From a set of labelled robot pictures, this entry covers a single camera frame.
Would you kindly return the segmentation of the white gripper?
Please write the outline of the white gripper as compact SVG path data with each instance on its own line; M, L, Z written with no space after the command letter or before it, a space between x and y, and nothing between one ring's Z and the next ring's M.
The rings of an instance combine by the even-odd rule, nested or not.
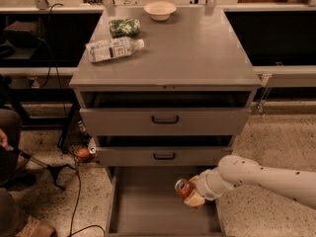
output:
M199 175L190 178L190 182L196 184L196 190L184 199L184 204L194 208L200 208L204 205L205 199L215 200L224 193L232 191L234 185L225 181L217 168L207 169Z

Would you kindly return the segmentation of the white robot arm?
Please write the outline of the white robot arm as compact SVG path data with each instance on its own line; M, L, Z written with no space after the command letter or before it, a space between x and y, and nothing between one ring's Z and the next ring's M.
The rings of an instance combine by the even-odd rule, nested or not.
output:
M214 169L207 169L175 185L176 193L190 207L249 185L264 188L310 208L316 208L316 173L265 167L236 155L223 157Z

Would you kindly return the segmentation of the person's hand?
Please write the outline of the person's hand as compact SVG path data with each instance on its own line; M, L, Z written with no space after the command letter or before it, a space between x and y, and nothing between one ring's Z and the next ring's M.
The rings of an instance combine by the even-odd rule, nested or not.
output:
M9 151L9 143L7 134L0 128L0 143L7 151Z

